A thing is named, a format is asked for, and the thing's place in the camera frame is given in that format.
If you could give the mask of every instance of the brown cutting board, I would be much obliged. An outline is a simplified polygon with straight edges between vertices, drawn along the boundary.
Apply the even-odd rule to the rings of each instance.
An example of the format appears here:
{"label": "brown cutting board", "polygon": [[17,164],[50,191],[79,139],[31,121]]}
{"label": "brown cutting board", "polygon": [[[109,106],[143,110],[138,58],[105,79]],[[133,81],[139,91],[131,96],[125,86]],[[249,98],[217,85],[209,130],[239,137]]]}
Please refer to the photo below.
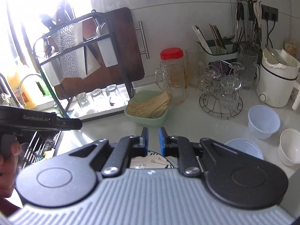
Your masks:
{"label": "brown cutting board", "polygon": [[[120,55],[129,80],[141,80],[145,76],[145,72],[131,11],[129,8],[120,8],[107,12],[106,15],[112,21],[120,48]],[[82,29],[84,38],[88,39],[94,37],[96,32],[94,20],[89,19],[84,21],[82,23]],[[91,92],[97,88],[103,89],[112,84],[119,85],[124,83],[119,66],[115,65],[107,68],[103,62],[98,44],[93,43],[92,47],[94,50],[91,51],[101,67],[85,79],[65,78],[60,85],[54,87],[59,99],[74,97],[81,92]]]}

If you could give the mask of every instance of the black band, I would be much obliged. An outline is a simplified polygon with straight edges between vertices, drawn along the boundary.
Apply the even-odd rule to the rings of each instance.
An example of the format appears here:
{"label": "black band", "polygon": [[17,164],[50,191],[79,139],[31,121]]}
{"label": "black band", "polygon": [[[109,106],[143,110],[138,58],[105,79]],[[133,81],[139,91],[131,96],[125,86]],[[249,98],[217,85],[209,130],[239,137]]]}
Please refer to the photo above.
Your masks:
{"label": "black band", "polygon": [[295,80],[298,78],[298,76],[297,76],[297,77],[294,78],[294,79],[287,79],[287,78],[281,77],[281,76],[279,76],[279,75],[277,75],[277,74],[275,74],[275,73],[272,73],[272,72],[269,71],[269,70],[267,70],[267,71],[268,71],[269,73],[273,74],[274,76],[276,76],[276,77],[278,77],[278,78],[281,78],[281,79],[283,79],[283,80],[295,81]]}

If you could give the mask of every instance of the finger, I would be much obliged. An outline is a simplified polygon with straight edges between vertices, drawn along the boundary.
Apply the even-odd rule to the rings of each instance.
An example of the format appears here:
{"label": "finger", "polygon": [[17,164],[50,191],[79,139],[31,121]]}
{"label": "finger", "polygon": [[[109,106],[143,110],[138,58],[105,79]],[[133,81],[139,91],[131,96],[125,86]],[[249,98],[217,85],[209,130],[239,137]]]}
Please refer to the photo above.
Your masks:
{"label": "finger", "polygon": [[4,160],[4,163],[0,166],[0,173],[13,174],[16,171],[18,164],[18,156],[10,155],[10,157]]}
{"label": "finger", "polygon": [[11,195],[13,194],[14,188],[15,188],[15,185],[13,184],[8,189],[0,189],[0,197],[3,197],[3,198],[11,197]]}
{"label": "finger", "polygon": [[22,148],[18,141],[11,144],[10,152],[13,156],[18,156],[21,154]]}
{"label": "finger", "polygon": [[16,177],[17,177],[16,173],[3,174],[3,176],[0,177],[0,189],[2,190],[9,189],[14,184]]}

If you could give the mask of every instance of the countertop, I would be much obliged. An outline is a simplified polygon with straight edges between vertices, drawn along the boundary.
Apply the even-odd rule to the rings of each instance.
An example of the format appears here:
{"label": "countertop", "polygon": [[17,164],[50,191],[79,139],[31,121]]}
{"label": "countertop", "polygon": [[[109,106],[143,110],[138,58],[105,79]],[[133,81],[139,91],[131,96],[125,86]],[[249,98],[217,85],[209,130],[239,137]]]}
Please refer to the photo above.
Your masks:
{"label": "countertop", "polygon": [[[143,86],[137,91],[145,89],[158,89],[156,85]],[[208,115],[199,105],[199,97],[195,89],[186,89],[186,99],[179,105],[170,109],[163,127],[169,135],[187,137],[190,141],[199,142],[200,138],[208,137],[220,143],[235,138],[245,138],[256,143],[266,161],[279,166],[288,177],[300,168],[299,165],[285,166],[278,156],[278,145],[281,133],[287,128],[300,131],[300,108],[292,110],[292,101],[283,108],[273,108],[280,117],[281,126],[277,133],[266,140],[258,140],[248,130],[248,111],[255,105],[262,105],[256,95],[255,89],[240,91],[244,106],[241,113],[234,118],[218,119]],[[125,114],[119,114],[104,119],[98,119],[83,124],[81,130],[65,131],[59,138],[60,147],[57,154],[66,153],[82,145],[98,139],[106,138],[110,142],[118,142],[122,137],[136,134],[140,135],[143,126],[133,123]],[[158,128],[149,128],[149,150],[160,153]]]}

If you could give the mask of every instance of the white bowl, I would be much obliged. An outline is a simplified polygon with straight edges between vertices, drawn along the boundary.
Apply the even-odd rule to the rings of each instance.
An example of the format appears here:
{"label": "white bowl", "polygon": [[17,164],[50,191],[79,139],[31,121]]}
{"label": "white bowl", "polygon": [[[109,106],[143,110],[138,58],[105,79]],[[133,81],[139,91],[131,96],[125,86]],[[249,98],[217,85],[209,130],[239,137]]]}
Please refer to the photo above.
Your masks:
{"label": "white bowl", "polygon": [[232,139],[225,145],[263,160],[263,153],[257,144],[247,139]]}
{"label": "white bowl", "polygon": [[286,129],[280,135],[278,155],[286,166],[300,164],[300,132],[295,129]]}
{"label": "white bowl", "polygon": [[248,128],[257,139],[265,140],[280,128],[280,118],[271,108],[263,105],[252,107],[248,112]]}

